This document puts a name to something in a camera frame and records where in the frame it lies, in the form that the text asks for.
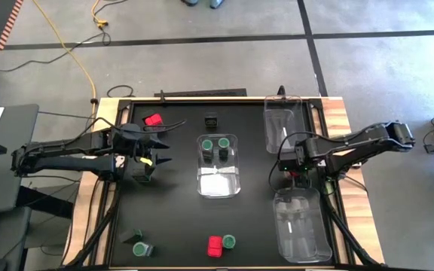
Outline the clear plastic bin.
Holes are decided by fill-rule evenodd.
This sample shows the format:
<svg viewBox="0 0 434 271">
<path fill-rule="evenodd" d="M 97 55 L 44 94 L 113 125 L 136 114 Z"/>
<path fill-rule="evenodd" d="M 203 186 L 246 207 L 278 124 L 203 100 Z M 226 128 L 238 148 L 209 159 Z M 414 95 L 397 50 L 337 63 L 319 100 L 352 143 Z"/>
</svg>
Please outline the clear plastic bin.
<svg viewBox="0 0 434 271">
<path fill-rule="evenodd" d="M 218 140 L 226 137 L 230 140 L 228 158 L 219 158 Z M 201 142 L 211 139 L 213 142 L 213 160 L 206 163 L 201 154 Z M 208 199 L 224 199 L 240 192 L 240 170 L 238 157 L 238 139 L 233 134 L 206 134 L 197 138 L 197 192 Z"/>
<path fill-rule="evenodd" d="M 300 96 L 267 96 L 264 99 L 264 131 L 266 149 L 271 154 L 291 150 L 302 140 L 306 130 L 304 124 L 304 102 Z"/>
<path fill-rule="evenodd" d="M 332 258 L 314 188 L 282 190 L 274 195 L 279 253 L 290 263 L 322 263 Z"/>
</svg>

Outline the flat black bar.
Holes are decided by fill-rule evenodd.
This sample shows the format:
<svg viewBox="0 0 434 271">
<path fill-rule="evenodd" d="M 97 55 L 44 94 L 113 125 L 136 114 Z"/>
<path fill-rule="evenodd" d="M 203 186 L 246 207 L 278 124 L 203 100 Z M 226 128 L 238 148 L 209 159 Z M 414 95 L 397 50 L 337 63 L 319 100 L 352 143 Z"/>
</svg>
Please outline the flat black bar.
<svg viewBox="0 0 434 271">
<path fill-rule="evenodd" d="M 221 89 L 221 90 L 194 90 L 184 92 L 164 92 L 161 90 L 155 93 L 154 97 L 209 97 L 209 96 L 247 96 L 246 88 Z"/>
</svg>

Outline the grey desk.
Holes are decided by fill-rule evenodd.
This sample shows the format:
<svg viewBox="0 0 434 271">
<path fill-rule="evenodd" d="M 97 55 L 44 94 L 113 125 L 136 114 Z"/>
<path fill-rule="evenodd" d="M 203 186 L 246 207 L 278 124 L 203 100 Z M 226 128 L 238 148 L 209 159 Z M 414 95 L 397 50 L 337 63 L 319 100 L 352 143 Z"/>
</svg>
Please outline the grey desk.
<svg viewBox="0 0 434 271">
<path fill-rule="evenodd" d="M 36 104 L 8 106 L 0 117 L 0 145 L 8 150 L 0 154 L 0 212 L 16 206 L 21 178 L 11 171 L 11 153 L 31 141 L 38 110 Z"/>
</svg>

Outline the black support strut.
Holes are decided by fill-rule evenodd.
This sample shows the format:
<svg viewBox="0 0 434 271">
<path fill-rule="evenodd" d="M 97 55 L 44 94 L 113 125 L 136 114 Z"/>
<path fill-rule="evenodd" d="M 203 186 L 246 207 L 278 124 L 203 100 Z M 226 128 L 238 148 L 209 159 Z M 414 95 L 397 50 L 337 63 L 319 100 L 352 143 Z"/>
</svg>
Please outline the black support strut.
<svg viewBox="0 0 434 271">
<path fill-rule="evenodd" d="M 330 193 L 325 193 L 324 190 L 320 191 L 321 197 L 325 203 L 325 209 L 328 213 L 328 216 L 331 220 L 336 224 L 338 229 L 341 231 L 341 234 L 344 237 L 344 240 L 349 244 L 351 250 L 356 254 L 356 256 L 360 259 L 361 263 L 366 266 L 380 266 L 375 259 L 373 259 L 369 253 L 359 244 L 356 237 L 351 233 L 348 226 L 344 223 L 344 221 L 340 218 L 336 209 L 333 207 L 329 196 Z"/>
<path fill-rule="evenodd" d="M 71 269 L 71 268 L 83 266 L 84 261 L 89 256 L 89 254 L 93 251 L 93 247 L 99 242 L 99 239 L 104 229 L 107 227 L 107 225 L 110 223 L 110 221 L 117 213 L 118 203 L 120 201 L 120 194 L 121 194 L 120 190 L 121 190 L 121 186 L 117 184 L 115 188 L 114 198 L 109 206 L 107 213 L 105 214 L 103 219 L 96 225 L 96 229 L 93 231 L 89 240 L 84 243 L 83 248 L 76 254 L 75 258 L 64 266 L 65 269 Z"/>
</svg>

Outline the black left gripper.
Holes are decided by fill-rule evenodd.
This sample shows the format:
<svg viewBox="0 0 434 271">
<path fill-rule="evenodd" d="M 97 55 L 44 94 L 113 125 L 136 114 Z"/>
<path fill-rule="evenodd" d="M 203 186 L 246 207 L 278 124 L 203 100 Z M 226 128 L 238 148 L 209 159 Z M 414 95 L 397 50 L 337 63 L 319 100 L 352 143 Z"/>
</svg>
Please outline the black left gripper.
<svg viewBox="0 0 434 271">
<path fill-rule="evenodd" d="M 116 154 L 132 158 L 148 158 L 155 166 L 172 160 L 169 157 L 160 157 L 158 154 L 152 157 L 152 148 L 168 149 L 170 146 L 162 142 L 157 133 L 144 133 L 136 124 L 117 126 L 112 132 L 112 150 Z"/>
</svg>

